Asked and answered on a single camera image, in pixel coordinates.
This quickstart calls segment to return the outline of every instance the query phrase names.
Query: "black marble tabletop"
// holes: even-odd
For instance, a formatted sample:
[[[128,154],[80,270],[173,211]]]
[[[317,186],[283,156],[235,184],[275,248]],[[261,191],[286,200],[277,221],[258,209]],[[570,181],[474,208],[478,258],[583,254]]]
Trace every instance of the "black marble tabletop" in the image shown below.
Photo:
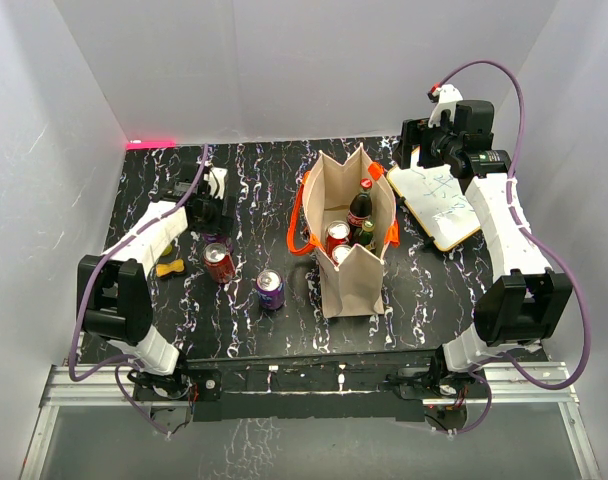
[[[473,304],[492,280],[481,233],[449,253],[424,248],[426,234],[406,209],[398,209],[401,245],[385,257],[385,313],[370,317],[325,318],[314,259],[295,257],[286,246],[297,187],[319,150],[344,162],[362,142],[373,160],[389,168],[396,141],[371,137],[211,146],[214,165],[228,168],[231,185],[239,188],[236,276],[226,285],[214,283],[202,263],[204,241],[195,233],[182,234],[164,262],[182,258],[186,276],[149,278],[160,333],[189,359],[428,349],[455,338],[470,325]],[[201,153],[199,146],[128,151],[107,247],[135,224],[160,188],[173,182],[180,161],[197,162]],[[269,267],[286,283],[286,303],[276,312],[259,307],[253,288],[257,274]],[[115,353],[89,335],[81,351],[82,363]]]

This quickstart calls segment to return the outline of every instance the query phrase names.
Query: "bottle label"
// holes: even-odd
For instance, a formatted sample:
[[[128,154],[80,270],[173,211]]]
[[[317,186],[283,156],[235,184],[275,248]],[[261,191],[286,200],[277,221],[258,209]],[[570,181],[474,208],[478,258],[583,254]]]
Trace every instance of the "bottle label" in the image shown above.
[[[361,227],[364,220],[366,220],[366,217],[356,217],[351,212],[348,212],[348,217],[346,219],[348,220],[348,223],[354,227]]]

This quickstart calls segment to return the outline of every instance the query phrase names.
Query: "white wall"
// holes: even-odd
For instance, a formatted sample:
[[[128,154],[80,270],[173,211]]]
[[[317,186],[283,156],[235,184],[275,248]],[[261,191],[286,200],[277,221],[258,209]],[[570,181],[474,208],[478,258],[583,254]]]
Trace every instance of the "white wall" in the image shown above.
[[[399,133],[459,63],[518,69],[555,2],[55,0],[129,139],[183,143]]]
[[[581,412],[608,479],[608,1],[561,0],[519,72],[526,137],[518,192],[534,232],[570,263],[587,292],[593,349],[577,383]],[[495,123],[512,151],[515,95]],[[577,364],[582,340],[573,300],[547,345]]]
[[[0,478],[17,478],[126,139],[51,0],[0,0]]]

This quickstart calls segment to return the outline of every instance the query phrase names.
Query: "pink object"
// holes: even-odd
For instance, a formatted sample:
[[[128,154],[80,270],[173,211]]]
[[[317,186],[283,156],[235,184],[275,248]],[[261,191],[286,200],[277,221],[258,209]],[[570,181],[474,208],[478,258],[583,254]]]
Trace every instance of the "pink object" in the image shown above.
[[[127,150],[143,150],[145,148],[172,148],[176,146],[172,140],[161,141],[161,142],[128,142],[126,144]]]

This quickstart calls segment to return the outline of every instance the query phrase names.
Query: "purple soda can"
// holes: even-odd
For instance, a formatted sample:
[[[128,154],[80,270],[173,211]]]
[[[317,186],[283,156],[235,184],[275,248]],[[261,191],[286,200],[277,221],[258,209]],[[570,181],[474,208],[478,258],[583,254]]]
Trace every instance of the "purple soda can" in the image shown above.
[[[233,241],[231,240],[231,237],[225,237],[224,235],[220,235],[219,233],[203,233],[202,238],[207,244],[221,243],[222,245],[226,246],[229,253],[233,253]]]
[[[260,306],[266,310],[277,310],[284,305],[284,282],[275,270],[264,270],[255,282]]]

